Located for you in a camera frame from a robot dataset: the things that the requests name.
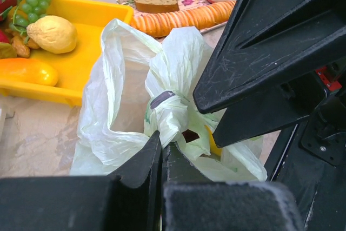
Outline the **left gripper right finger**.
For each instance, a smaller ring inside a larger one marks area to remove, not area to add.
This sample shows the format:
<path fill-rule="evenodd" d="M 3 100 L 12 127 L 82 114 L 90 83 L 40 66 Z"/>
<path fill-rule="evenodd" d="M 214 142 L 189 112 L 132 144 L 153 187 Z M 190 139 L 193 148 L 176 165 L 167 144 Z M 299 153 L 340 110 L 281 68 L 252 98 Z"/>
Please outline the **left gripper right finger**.
<path fill-rule="evenodd" d="M 163 150 L 163 230 L 303 230 L 289 189 L 277 182 L 212 182 L 177 144 Z"/>

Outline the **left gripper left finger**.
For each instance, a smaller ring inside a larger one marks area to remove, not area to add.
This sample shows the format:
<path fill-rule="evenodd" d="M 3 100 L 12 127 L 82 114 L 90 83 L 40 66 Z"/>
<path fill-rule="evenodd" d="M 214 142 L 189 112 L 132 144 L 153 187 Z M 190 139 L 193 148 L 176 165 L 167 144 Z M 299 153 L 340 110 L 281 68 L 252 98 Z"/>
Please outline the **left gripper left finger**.
<path fill-rule="evenodd" d="M 155 132 L 108 175 L 1 179 L 1 230 L 159 230 L 161 167 Z"/>

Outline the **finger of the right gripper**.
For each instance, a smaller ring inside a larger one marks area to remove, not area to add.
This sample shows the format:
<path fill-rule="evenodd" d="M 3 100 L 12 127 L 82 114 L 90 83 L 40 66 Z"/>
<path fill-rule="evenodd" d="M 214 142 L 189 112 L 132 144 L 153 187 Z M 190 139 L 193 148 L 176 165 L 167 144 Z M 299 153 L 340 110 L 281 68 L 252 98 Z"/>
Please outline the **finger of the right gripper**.
<path fill-rule="evenodd" d="M 193 92 L 213 113 L 345 56 L 345 0 L 237 0 Z"/>

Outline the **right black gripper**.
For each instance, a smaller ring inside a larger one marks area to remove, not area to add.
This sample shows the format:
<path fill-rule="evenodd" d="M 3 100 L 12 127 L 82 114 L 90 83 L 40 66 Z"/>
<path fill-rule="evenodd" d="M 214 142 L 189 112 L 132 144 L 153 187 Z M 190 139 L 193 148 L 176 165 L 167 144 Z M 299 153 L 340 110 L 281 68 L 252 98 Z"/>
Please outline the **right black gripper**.
<path fill-rule="evenodd" d="M 250 98 L 226 109 L 213 137 L 223 148 L 308 117 L 279 134 L 265 163 L 268 179 L 293 193 L 305 230 L 345 230 L 345 63 L 316 75 L 325 95 L 311 115 L 284 98 Z"/>

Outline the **yellow apple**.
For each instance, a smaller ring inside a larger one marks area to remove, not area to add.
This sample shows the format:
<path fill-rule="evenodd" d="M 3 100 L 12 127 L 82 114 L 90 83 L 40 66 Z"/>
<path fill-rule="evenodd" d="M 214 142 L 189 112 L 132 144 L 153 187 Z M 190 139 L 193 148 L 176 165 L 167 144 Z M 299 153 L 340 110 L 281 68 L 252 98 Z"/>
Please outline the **yellow apple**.
<path fill-rule="evenodd" d="M 221 153 L 222 153 L 222 149 L 217 147 L 210 128 L 207 125 L 205 125 L 205 128 L 206 128 L 208 135 L 209 135 L 209 146 L 210 146 L 211 153 L 220 157 Z"/>

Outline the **light green plastic bag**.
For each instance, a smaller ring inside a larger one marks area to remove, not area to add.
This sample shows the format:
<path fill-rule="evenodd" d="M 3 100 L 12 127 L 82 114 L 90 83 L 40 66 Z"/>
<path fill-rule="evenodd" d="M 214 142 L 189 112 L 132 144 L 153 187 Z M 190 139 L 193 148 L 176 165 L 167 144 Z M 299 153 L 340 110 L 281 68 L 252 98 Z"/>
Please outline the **light green plastic bag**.
<path fill-rule="evenodd" d="M 159 42 L 118 19 L 109 22 L 84 87 L 70 174 L 109 174 L 159 131 L 162 147 L 177 144 L 213 181 L 266 180 L 261 136 L 211 156 L 210 135 L 224 112 L 203 115 L 192 99 L 211 54 L 195 27 L 175 28 Z"/>

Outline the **long baguette loaf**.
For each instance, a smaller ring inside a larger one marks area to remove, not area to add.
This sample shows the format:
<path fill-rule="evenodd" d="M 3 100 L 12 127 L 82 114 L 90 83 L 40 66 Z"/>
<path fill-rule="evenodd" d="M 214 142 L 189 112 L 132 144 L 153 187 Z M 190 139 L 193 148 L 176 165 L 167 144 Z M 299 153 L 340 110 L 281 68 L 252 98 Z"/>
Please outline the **long baguette loaf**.
<path fill-rule="evenodd" d="M 154 38 L 165 37 L 174 28 L 202 30 L 227 22 L 235 4 L 235 0 L 227 0 L 188 10 L 147 14 L 134 17 L 130 25 Z"/>

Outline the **brown bread slice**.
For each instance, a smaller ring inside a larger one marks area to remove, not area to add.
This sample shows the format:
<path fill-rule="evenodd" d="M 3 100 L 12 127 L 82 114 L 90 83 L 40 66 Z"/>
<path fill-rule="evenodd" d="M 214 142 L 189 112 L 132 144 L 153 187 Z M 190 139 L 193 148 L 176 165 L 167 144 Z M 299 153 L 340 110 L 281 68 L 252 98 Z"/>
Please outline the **brown bread slice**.
<path fill-rule="evenodd" d="M 179 11 L 177 0 L 134 0 L 136 9 L 140 12 L 158 14 Z"/>

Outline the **orange mango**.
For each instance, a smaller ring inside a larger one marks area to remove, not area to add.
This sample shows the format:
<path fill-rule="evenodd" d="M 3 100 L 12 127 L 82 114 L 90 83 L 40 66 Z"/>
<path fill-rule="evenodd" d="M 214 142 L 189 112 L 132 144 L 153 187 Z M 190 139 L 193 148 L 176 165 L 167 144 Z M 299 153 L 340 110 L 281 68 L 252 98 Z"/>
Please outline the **orange mango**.
<path fill-rule="evenodd" d="M 51 65 L 27 58 L 6 58 L 1 60 L 1 79 L 55 86 L 59 75 Z"/>

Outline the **yellow pear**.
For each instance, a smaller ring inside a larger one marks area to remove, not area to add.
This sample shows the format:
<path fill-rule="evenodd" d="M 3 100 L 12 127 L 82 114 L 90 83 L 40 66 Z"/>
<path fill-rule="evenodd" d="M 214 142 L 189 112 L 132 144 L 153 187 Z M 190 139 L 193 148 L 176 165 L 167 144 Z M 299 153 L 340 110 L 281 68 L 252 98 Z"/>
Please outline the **yellow pear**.
<path fill-rule="evenodd" d="M 53 54 L 71 52 L 77 45 L 77 29 L 67 19 L 47 15 L 26 28 L 30 39 Z"/>

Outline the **yellow plastic fruit tray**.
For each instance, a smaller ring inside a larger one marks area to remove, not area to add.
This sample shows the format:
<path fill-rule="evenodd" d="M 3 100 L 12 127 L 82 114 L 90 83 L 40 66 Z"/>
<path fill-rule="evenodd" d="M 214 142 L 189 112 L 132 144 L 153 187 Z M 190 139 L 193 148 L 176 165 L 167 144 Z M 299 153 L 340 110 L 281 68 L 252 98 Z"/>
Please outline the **yellow plastic fruit tray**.
<path fill-rule="evenodd" d="M 69 20 L 78 33 L 77 47 L 70 53 L 56 55 L 45 50 L 31 53 L 31 58 L 43 61 L 58 71 L 57 85 L 48 87 L 3 80 L 1 95 L 80 106 L 91 68 L 101 54 L 103 28 L 115 18 L 130 23 L 134 10 L 127 5 L 92 0 L 52 0 L 48 14 Z"/>

